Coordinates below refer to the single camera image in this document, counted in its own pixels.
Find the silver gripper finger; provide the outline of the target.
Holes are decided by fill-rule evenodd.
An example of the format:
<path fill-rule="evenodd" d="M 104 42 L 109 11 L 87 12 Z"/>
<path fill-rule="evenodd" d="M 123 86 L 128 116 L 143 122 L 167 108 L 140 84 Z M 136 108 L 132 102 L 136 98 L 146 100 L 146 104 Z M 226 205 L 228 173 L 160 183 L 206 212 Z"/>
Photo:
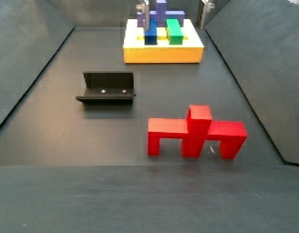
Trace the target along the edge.
<path fill-rule="evenodd" d="M 143 29 L 148 31 L 151 27 L 150 0 L 139 0 L 139 2 L 136 5 L 136 10 L 141 14 L 139 16 L 139 23 Z"/>
<path fill-rule="evenodd" d="M 200 16 L 200 25 L 199 28 L 203 29 L 206 25 L 207 15 L 211 10 L 215 8 L 212 0 L 200 0 L 202 3 L 202 16 Z"/>

